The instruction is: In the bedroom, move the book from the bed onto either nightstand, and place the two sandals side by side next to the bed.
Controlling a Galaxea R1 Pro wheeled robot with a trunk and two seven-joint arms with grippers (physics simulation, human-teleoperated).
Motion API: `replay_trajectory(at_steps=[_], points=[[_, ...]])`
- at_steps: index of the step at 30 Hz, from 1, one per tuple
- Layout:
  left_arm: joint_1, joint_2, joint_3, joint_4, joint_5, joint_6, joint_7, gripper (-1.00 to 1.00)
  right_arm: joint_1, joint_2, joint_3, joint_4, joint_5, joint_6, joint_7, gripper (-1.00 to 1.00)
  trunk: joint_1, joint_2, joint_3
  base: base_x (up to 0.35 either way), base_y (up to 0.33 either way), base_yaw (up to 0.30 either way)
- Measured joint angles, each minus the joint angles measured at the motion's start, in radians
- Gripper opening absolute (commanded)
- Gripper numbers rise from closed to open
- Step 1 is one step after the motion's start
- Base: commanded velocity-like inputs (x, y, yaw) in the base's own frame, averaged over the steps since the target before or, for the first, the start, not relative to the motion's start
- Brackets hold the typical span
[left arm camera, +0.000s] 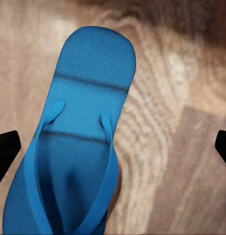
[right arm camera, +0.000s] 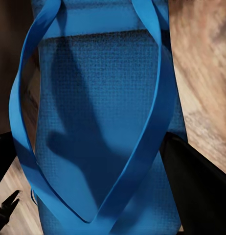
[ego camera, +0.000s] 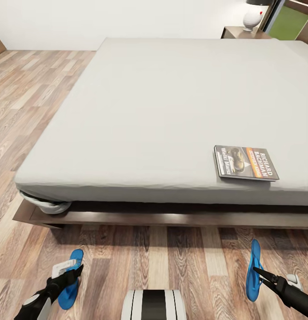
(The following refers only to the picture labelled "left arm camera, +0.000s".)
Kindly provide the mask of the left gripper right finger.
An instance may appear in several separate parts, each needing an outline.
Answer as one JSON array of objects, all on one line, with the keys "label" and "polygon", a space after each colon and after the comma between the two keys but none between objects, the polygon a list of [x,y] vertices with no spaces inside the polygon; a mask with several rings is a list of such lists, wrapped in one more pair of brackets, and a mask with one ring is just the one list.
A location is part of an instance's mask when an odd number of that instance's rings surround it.
[{"label": "left gripper right finger", "polygon": [[226,131],[219,131],[216,137],[215,148],[226,163]]}]

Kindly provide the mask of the sandal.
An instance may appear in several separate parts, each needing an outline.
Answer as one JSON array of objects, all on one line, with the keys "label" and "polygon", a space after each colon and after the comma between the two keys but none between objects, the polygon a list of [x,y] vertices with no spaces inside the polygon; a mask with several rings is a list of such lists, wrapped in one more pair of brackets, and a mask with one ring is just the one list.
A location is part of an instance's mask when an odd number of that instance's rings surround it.
[{"label": "sandal", "polygon": [[84,26],[69,36],[8,192],[3,235],[104,235],[118,178],[113,137],[135,71],[123,35]]}]

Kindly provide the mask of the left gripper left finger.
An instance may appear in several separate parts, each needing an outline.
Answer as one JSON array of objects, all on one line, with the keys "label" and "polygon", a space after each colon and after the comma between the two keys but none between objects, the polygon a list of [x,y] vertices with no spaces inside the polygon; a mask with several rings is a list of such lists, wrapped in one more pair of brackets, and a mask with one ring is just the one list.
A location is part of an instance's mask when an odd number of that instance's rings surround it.
[{"label": "left gripper left finger", "polygon": [[21,149],[17,130],[0,134],[0,182]]}]

